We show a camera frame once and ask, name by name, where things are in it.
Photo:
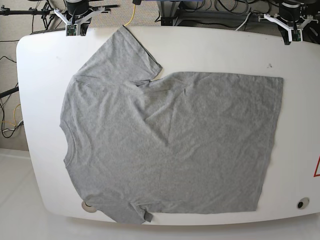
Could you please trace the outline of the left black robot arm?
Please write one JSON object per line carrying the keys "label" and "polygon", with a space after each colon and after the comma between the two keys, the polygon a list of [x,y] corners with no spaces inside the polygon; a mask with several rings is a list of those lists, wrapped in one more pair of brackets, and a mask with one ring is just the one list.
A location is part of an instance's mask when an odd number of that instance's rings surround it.
{"label": "left black robot arm", "polygon": [[320,2],[318,0],[269,0],[269,5],[278,8],[274,15],[260,13],[258,21],[276,24],[286,46],[302,42],[304,35],[318,37],[320,23]]}

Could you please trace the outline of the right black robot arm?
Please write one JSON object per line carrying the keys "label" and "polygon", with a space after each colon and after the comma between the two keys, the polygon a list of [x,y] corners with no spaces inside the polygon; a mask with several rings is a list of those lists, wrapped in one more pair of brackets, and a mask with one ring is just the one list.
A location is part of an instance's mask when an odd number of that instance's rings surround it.
{"label": "right black robot arm", "polygon": [[111,11],[107,6],[90,6],[89,0],[65,0],[66,11],[55,9],[54,14],[65,24],[65,35],[86,36],[92,18]]}

